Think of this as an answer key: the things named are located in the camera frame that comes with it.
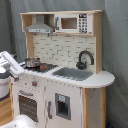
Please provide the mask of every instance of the gray wall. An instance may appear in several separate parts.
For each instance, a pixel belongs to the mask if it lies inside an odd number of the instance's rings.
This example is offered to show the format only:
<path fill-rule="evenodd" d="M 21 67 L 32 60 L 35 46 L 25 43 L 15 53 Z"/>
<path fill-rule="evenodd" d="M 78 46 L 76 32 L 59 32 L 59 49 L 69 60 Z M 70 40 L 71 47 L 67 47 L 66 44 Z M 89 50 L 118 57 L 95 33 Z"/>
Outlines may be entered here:
<path fill-rule="evenodd" d="M 0 1 L 0 52 L 3 50 L 15 52 L 11 8 L 8 0 Z"/>
<path fill-rule="evenodd" d="M 103 69 L 116 77 L 107 87 L 107 121 L 115 128 L 128 127 L 128 1 L 127 0 L 11 0 L 19 61 L 26 57 L 20 12 L 102 9 Z"/>

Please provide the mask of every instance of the oven knob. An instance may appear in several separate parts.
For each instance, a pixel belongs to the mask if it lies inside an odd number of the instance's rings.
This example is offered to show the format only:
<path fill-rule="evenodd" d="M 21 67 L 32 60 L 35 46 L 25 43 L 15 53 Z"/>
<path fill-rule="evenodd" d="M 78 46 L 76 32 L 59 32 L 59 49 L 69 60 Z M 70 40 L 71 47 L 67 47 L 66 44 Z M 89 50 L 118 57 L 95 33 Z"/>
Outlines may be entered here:
<path fill-rule="evenodd" d="M 33 81 L 32 82 L 32 86 L 36 87 L 37 86 L 37 82 L 36 81 Z"/>

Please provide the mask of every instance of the stovetop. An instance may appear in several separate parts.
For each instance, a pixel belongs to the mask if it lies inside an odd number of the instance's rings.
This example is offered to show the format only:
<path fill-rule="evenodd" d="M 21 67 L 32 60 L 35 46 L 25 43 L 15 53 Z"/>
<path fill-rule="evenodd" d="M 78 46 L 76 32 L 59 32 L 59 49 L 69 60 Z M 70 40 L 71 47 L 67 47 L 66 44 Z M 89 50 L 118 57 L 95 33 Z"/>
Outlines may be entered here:
<path fill-rule="evenodd" d="M 55 67 L 58 67 L 58 65 L 47 64 L 47 63 L 41 63 L 39 67 L 34 67 L 34 68 L 26 67 L 25 64 L 23 64 L 21 66 L 26 70 L 30 70 L 30 71 L 34 71 L 34 72 L 41 72 L 41 73 L 45 73 Z"/>

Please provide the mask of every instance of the range hood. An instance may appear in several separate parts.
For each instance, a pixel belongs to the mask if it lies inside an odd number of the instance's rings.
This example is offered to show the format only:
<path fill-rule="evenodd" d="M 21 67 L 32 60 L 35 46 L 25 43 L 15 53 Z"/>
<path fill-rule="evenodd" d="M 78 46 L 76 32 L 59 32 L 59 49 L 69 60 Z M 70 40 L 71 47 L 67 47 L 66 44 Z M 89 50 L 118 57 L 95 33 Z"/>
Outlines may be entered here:
<path fill-rule="evenodd" d="M 53 28 L 44 23 L 44 15 L 36 15 L 36 23 L 26 27 L 25 32 L 53 33 Z"/>

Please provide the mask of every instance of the oven door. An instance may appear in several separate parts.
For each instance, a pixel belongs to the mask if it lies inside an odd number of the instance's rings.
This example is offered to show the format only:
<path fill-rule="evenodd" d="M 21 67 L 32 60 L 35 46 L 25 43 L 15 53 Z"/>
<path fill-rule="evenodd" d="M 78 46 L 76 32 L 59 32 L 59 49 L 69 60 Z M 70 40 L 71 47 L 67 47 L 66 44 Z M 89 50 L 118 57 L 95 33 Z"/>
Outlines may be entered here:
<path fill-rule="evenodd" d="M 55 14 L 55 32 L 79 33 L 78 14 Z"/>
<path fill-rule="evenodd" d="M 44 128 L 43 93 L 16 85 L 12 86 L 12 92 L 14 116 L 27 115 L 37 128 Z"/>

